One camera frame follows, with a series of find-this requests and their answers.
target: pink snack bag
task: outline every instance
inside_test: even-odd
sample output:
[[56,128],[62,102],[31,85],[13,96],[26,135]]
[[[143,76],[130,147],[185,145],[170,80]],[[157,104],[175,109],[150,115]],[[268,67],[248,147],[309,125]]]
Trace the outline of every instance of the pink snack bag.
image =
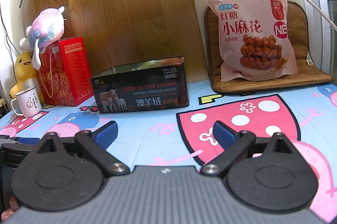
[[206,0],[219,18],[221,81],[297,74],[287,0]]

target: red box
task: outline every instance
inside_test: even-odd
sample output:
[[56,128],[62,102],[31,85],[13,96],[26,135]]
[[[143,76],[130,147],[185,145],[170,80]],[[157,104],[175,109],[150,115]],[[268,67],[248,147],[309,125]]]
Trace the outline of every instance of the red box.
[[48,45],[40,60],[41,68],[36,75],[47,104],[78,106],[93,95],[82,37]]

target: brown cushion mat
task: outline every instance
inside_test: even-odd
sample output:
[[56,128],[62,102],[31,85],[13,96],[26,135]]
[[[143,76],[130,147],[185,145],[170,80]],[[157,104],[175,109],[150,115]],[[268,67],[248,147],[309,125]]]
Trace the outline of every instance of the brown cushion mat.
[[317,83],[327,83],[334,78],[306,62],[309,48],[308,20],[300,5],[288,1],[288,37],[294,48],[298,74],[284,75],[280,78],[248,81],[236,78],[227,82],[221,80],[221,64],[223,60],[219,49],[218,17],[208,7],[205,12],[205,32],[208,55],[208,73],[211,86],[218,93],[241,93],[273,88],[303,86]]

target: stuffed toy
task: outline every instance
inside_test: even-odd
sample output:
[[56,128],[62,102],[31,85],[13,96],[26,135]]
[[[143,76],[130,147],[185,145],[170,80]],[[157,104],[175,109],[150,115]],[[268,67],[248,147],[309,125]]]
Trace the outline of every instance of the stuffed toy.
[[31,52],[23,52],[17,58],[14,66],[16,75],[16,85],[11,89],[11,98],[15,98],[15,94],[32,86],[36,86],[41,104],[44,104],[44,98],[37,80],[36,71],[32,65]]
[[64,6],[42,11],[33,24],[26,28],[26,38],[20,41],[22,51],[33,52],[32,63],[36,70],[41,67],[39,54],[43,54],[45,47],[59,40],[64,33],[63,11]]

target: mug handle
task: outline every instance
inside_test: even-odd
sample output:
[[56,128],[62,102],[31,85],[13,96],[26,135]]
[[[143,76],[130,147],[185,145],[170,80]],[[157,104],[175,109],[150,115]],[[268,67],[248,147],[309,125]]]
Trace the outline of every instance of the mug handle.
[[12,99],[11,105],[12,105],[13,112],[16,113],[15,110],[14,110],[14,107],[13,107],[13,101],[14,101],[14,100],[17,100],[17,99]]

